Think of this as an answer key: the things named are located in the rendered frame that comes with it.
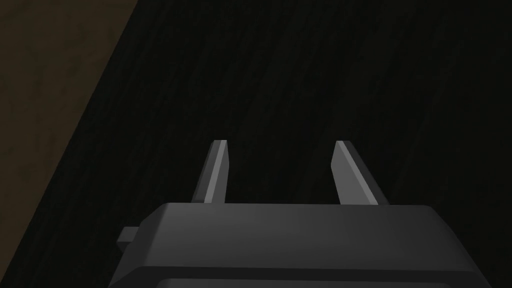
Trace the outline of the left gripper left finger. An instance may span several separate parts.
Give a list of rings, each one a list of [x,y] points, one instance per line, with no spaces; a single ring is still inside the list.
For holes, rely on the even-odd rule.
[[[214,140],[208,150],[193,197],[193,203],[225,203],[229,176],[226,140]]]

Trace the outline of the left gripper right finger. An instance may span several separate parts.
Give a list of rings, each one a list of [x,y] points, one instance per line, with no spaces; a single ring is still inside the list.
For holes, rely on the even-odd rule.
[[[389,202],[354,145],[348,140],[335,143],[331,172],[342,205],[388,205]]]

